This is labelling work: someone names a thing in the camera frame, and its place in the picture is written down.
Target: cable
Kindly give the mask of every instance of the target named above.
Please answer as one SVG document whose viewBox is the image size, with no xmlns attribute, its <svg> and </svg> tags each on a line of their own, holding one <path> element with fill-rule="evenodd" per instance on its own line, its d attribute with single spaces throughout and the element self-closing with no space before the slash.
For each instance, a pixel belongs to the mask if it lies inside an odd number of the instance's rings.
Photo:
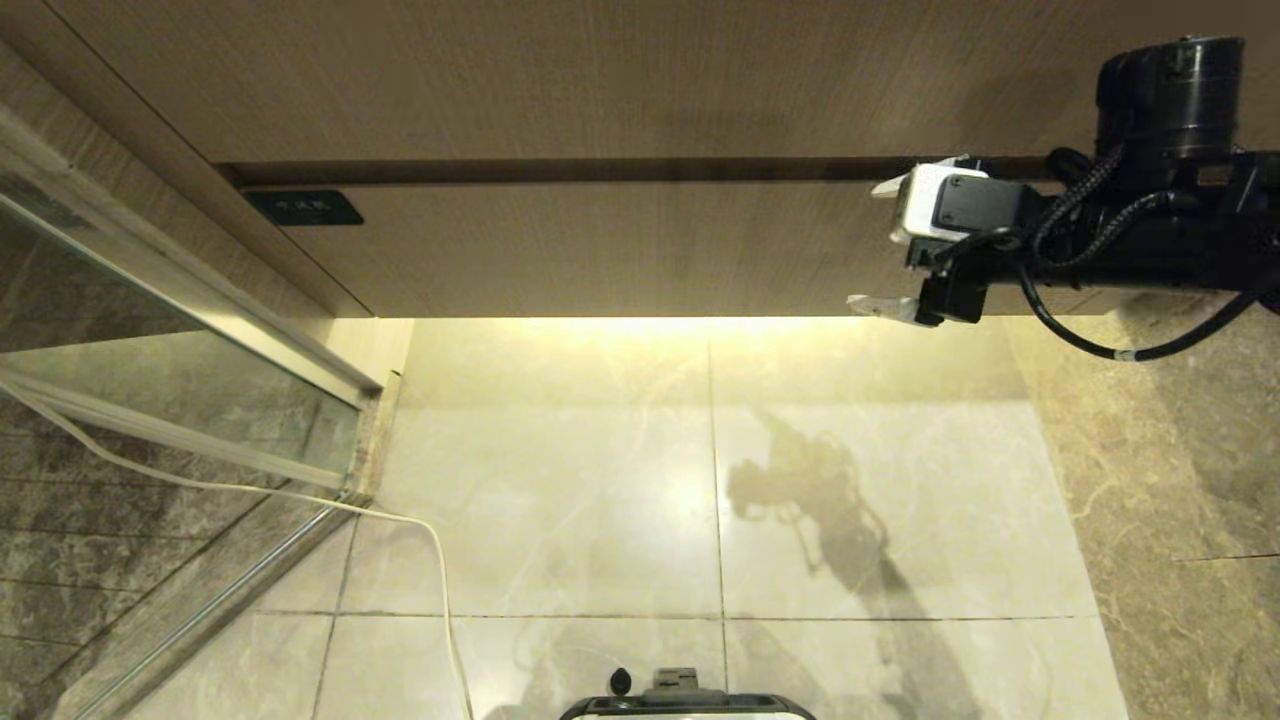
<svg viewBox="0 0 1280 720">
<path fill-rule="evenodd" d="M 1043 254 L 1041 252 L 1041 246 L 1044 245 L 1044 240 L 1048 237 L 1048 233 L 1053 229 L 1055 225 L 1057 225 L 1059 222 L 1061 222 L 1062 218 L 1066 217 L 1068 213 L 1074 210 L 1076 205 L 1079 205 L 1085 197 L 1088 197 L 1094 190 L 1097 190 L 1098 186 L 1101 186 L 1108 177 L 1111 177 L 1111 173 L 1120 164 L 1120 158 L 1123 155 L 1124 155 L 1124 145 L 1116 145 L 1115 149 L 1112 149 L 1111 152 L 1106 155 L 1106 158 L 1102 158 L 1101 160 L 1098 160 L 1096 165 L 1093 165 L 1093 169 L 1091 169 L 1088 174 L 1084 176 L 1084 179 L 1082 179 L 1076 184 L 1073 184 L 1066 190 L 1066 192 L 1053 199 L 1053 202 L 1048 206 L 1047 210 L 1044 210 L 1044 214 L 1037 223 L 1036 233 L 1032 234 L 1032 242 L 1030 242 L 1032 258 L 1034 258 L 1039 265 L 1043 265 L 1046 268 L 1061 266 L 1060 263 L 1044 258 Z M 1074 261 L 1075 259 L 1066 260 L 1066 263 L 1074 263 Z"/>
<path fill-rule="evenodd" d="M 979 250 L 988 245 L 1001 245 L 1007 247 L 1009 243 L 1021 242 L 1021 236 L 1014 228 L 996 228 L 987 232 L 972 233 L 959 242 L 952 242 L 945 249 L 936 252 L 929 259 L 929 270 L 938 273 L 946 269 L 956 258 Z"/>
<path fill-rule="evenodd" d="M 120 468 L 133 470 L 134 473 L 141 473 L 143 475 L 156 478 L 159 480 L 165 480 L 177 486 L 183 486 L 189 488 L 229 489 L 239 492 L 251 492 L 257 495 L 275 495 L 280 497 L 292 497 L 294 500 L 303 500 L 306 502 L 312 502 L 315 505 L 324 505 L 325 507 L 346 510 L 348 512 L 355 512 L 357 515 L 367 515 L 370 518 L 379 518 L 381 520 L 394 520 L 397 523 L 410 523 L 413 525 L 426 528 L 426 532 L 431 534 L 431 541 L 435 542 L 435 551 L 439 555 L 440 560 L 440 593 L 444 598 L 444 642 L 448 646 L 449 651 L 449 665 L 453 670 L 453 679 L 458 684 L 458 689 L 462 693 L 462 707 L 463 711 L 466 712 L 465 717 L 466 720 L 475 720 L 475 712 L 471 708 L 471 692 L 467 688 L 467 676 L 462 669 L 462 660 L 461 656 L 458 655 L 457 642 L 453 638 L 453 611 L 449 607 L 449 573 L 444 562 L 444 546 L 440 544 L 440 536 L 435 532 L 435 528 L 433 528 L 430 523 L 425 520 L 419 520 L 417 518 L 410 518 L 407 515 L 397 515 L 394 512 L 381 512 L 378 510 L 369 510 L 367 507 L 357 507 L 355 505 L 347 505 L 344 502 L 335 502 L 333 500 L 325 500 L 323 497 L 311 497 L 307 495 L 301 495 L 283 489 L 260 488 L 253 486 L 224 484 L 224 483 L 207 483 L 204 480 L 192 480 L 191 478 L 173 475 L 163 470 L 156 470 L 154 468 L 148 468 L 140 462 L 134 462 L 125 457 L 120 457 L 119 455 L 115 455 L 114 452 L 105 450 L 102 446 L 97 443 L 97 441 L 91 438 L 76 423 L 68 420 L 64 415 L 61 415 L 60 413 L 46 405 L 44 401 L 31 397 L 26 392 L 15 389 L 9 382 L 5 380 L 3 373 L 0 373 L 0 389 L 12 395 L 15 400 L 18 400 L 18 402 L 22 402 L 31 410 L 38 413 L 42 418 L 45 418 L 50 423 L 65 430 L 73 438 L 79 441 L 79 443 L 83 445 L 93 455 L 97 455 L 99 457 L 106 460 L 108 462 L 119 465 Z"/>
<path fill-rule="evenodd" d="M 1196 325 L 1190 331 L 1164 345 L 1157 345 L 1144 350 L 1116 350 L 1075 334 L 1062 323 L 1059 323 L 1057 319 L 1048 311 L 1048 307 L 1044 306 L 1044 301 L 1041 300 L 1039 292 L 1036 291 L 1036 283 L 1032 282 L 1025 264 L 1018 265 L 1018 281 L 1023 286 L 1023 295 L 1027 296 L 1027 302 L 1032 306 L 1032 311 L 1036 313 L 1039 322 L 1057 337 L 1065 340 L 1074 347 L 1088 352 L 1089 355 L 1096 355 L 1107 360 L 1144 363 L 1147 360 L 1158 360 L 1161 357 L 1169 357 L 1170 355 L 1181 352 L 1225 328 L 1231 320 L 1239 318 L 1242 313 L 1257 302 L 1260 297 L 1280 287 L 1280 270 L 1265 275 L 1263 279 L 1252 290 L 1247 290 L 1236 295 L 1230 302 L 1215 313 L 1213 316 Z"/>
<path fill-rule="evenodd" d="M 1129 225 L 1132 225 L 1139 217 L 1142 217 L 1143 213 L 1148 213 L 1151 210 L 1156 210 L 1160 208 L 1167 208 L 1170 204 L 1172 204 L 1172 197 L 1174 192 L 1169 190 L 1161 190 L 1157 192 L 1143 195 L 1138 200 L 1134 200 L 1129 205 L 1125 205 L 1124 209 L 1120 210 L 1115 218 L 1111 218 L 1111 222 L 1102 227 L 1102 231 L 1098 232 L 1097 237 L 1093 238 L 1093 242 L 1091 242 L 1088 247 L 1082 250 L 1079 255 L 1071 258 L 1070 260 L 1062 260 L 1060 263 L 1052 263 L 1041 259 L 1041 264 L 1048 265 L 1055 269 L 1065 269 L 1092 260 L 1093 258 L 1097 256 L 1098 252 L 1106 250 L 1107 246 L 1110 246 L 1117 237 L 1120 237 L 1120 234 L 1124 233 L 1124 231 L 1129 229 Z"/>
</svg>

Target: cabinet panel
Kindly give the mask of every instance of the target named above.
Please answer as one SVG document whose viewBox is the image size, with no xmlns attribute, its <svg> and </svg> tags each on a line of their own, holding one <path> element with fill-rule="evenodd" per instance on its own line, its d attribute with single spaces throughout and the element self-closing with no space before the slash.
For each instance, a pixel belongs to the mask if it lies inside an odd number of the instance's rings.
<svg viewBox="0 0 1280 720">
<path fill-rule="evenodd" d="M 381 316 L 842 315 L 852 292 L 915 295 L 922 279 L 869 183 L 340 190 L 365 224 L 284 229 Z M 1027 310 L 1000 288 L 988 311 Z"/>
<path fill-rule="evenodd" d="M 1275 0 L 49 0 L 215 163 L 1088 150 L 1098 67 Z"/>
</svg>

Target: floor tile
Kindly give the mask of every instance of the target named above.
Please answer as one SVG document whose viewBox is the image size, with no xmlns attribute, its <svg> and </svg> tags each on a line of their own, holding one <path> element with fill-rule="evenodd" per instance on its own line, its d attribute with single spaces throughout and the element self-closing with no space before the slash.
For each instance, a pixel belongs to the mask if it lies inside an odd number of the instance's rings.
<svg viewBox="0 0 1280 720">
<path fill-rule="evenodd" d="M 1024 404 L 717 409 L 724 607 L 1096 615 Z"/>
<path fill-rule="evenodd" d="M 1096 615 L 998 329 L 938 334 L 922 355 L 915 336 L 859 328 L 744 323 L 713 334 L 726 612 Z M 859 340 L 899 364 L 868 359 Z M 961 380 L 931 386 L 941 374 Z"/>
<path fill-rule="evenodd" d="M 723 688 L 718 620 L 507 619 L 456 621 L 477 720 L 558 717 L 605 694 L 627 667 L 635 691 L 662 666 L 695 666 Z M 435 618 L 339 618 L 317 720 L 462 716 Z"/>
<path fill-rule="evenodd" d="M 730 689 L 818 717 L 1126 719 L 1096 618 L 726 626 Z"/>
<path fill-rule="evenodd" d="M 719 618 L 703 336 L 566 323 L 415 333 L 380 505 L 436 524 L 460 614 Z M 352 557 L 343 611 L 439 611 L 420 529 Z"/>
<path fill-rule="evenodd" d="M 342 574 L 347 568 L 352 518 L 280 578 L 257 602 L 256 611 L 333 612 L 338 607 Z"/>
<path fill-rule="evenodd" d="M 246 612 L 205 646 L 131 720 L 307 720 L 332 618 Z"/>
</svg>

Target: tile grout line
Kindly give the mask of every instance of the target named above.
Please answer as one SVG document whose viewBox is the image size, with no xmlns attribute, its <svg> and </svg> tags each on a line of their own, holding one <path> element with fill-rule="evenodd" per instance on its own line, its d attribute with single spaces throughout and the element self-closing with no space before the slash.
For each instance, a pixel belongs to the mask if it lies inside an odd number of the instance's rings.
<svg viewBox="0 0 1280 720">
<path fill-rule="evenodd" d="M 312 616 L 326 618 L 333 615 L 321 610 L 257 610 L 257 615 L 276 616 Z M 380 610 L 366 610 L 353 612 L 339 612 L 338 618 L 417 618 L 439 620 L 439 614 L 425 612 L 385 612 Z M 454 620 L 659 620 L 659 621 L 704 621 L 714 623 L 721 618 L 716 615 L 462 615 L 453 614 Z M 773 618 L 773 616 L 740 616 L 723 620 L 728 623 L 1019 623 L 1019 621 L 1046 621 L 1046 620 L 1098 620 L 1101 615 L 1010 615 L 992 618 L 948 616 L 948 618 Z"/>
<path fill-rule="evenodd" d="M 329 637 L 324 641 L 324 657 L 320 661 L 320 676 L 316 678 L 316 694 L 311 701 L 311 720 L 320 714 L 320 692 L 324 689 L 324 679 L 329 670 L 329 651 L 333 648 L 333 634 L 338 629 L 338 618 L 342 616 L 342 596 L 347 592 L 347 578 L 351 577 L 351 556 L 356 550 L 356 532 L 360 529 L 360 518 L 351 519 L 351 539 L 347 542 L 347 557 L 342 564 L 342 582 L 338 583 L 338 597 L 333 602 L 333 612 L 317 612 L 316 615 L 329 616 Z"/>
<path fill-rule="evenodd" d="M 712 328 L 703 324 L 704 347 L 707 348 L 707 416 L 710 420 L 712 441 L 712 512 L 716 516 L 716 568 L 719 570 L 721 591 L 721 660 L 724 671 L 724 692 L 728 692 L 728 623 L 724 620 L 724 539 L 721 537 L 719 520 L 719 456 L 716 450 L 716 383 L 712 375 Z"/>
</svg>

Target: black knob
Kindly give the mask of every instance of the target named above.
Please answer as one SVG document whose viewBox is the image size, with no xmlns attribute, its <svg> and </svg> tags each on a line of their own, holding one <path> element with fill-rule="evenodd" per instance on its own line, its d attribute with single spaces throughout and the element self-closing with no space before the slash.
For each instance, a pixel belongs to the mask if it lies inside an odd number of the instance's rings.
<svg viewBox="0 0 1280 720">
<path fill-rule="evenodd" d="M 617 697 L 631 692 L 631 673 L 626 667 L 618 667 L 609 675 L 609 692 Z"/>
</svg>

